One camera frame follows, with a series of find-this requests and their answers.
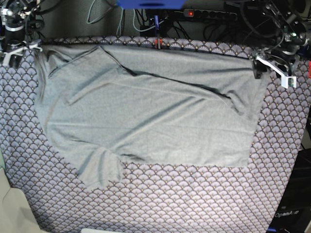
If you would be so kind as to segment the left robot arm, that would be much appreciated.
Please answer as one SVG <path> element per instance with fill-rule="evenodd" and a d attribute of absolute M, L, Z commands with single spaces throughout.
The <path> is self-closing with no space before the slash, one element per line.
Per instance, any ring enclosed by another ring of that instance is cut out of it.
<path fill-rule="evenodd" d="M 250 34 L 267 41 L 251 53 L 255 78 L 261 78 L 269 68 L 293 75 L 300 60 L 298 51 L 311 43 L 311 34 L 294 1 L 244 0 L 240 15 Z"/>

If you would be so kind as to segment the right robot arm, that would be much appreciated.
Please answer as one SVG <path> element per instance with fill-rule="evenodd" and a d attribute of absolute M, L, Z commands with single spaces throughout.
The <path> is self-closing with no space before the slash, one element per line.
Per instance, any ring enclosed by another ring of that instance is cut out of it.
<path fill-rule="evenodd" d="M 2 0 L 0 2 L 0 64 L 17 68 L 27 50 L 39 50 L 41 40 L 27 41 L 29 32 L 44 26 L 36 25 L 35 13 L 40 9 L 40 0 Z"/>

